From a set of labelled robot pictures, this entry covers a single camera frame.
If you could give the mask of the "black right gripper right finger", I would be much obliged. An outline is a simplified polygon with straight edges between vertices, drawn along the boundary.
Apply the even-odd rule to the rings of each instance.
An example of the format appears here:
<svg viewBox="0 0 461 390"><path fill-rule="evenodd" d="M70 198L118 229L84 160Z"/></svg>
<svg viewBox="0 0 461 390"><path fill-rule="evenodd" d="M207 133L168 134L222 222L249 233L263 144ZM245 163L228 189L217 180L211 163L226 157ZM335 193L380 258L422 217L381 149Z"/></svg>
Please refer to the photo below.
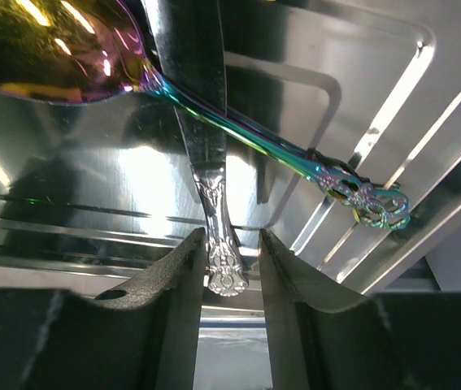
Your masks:
<svg viewBox="0 0 461 390"><path fill-rule="evenodd" d="M366 297L259 234L276 389L461 389L461 292Z"/></svg>

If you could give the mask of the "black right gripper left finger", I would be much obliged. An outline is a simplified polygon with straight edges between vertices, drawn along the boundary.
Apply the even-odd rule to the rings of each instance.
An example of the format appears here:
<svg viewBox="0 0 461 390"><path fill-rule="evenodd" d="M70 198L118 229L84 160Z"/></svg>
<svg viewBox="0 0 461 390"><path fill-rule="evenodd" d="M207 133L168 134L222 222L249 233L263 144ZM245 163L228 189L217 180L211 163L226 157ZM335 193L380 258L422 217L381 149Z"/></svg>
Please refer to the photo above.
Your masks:
<svg viewBox="0 0 461 390"><path fill-rule="evenodd" d="M205 232L95 298L0 288L0 389L190 389Z"/></svg>

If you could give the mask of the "ornate silver table knife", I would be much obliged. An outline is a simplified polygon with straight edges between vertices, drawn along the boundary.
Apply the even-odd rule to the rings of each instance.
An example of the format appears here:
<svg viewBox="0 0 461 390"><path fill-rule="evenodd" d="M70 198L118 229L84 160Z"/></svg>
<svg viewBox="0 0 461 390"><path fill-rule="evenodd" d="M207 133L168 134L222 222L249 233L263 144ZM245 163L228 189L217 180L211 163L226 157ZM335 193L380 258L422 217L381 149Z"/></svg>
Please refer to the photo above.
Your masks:
<svg viewBox="0 0 461 390"><path fill-rule="evenodd" d="M145 1L146 18L166 79L188 93L183 104L201 102L226 114L226 73L217 1ZM248 281L226 201L225 133L207 120L209 110L176 110L185 150L207 224L208 288L223 297L244 292Z"/></svg>

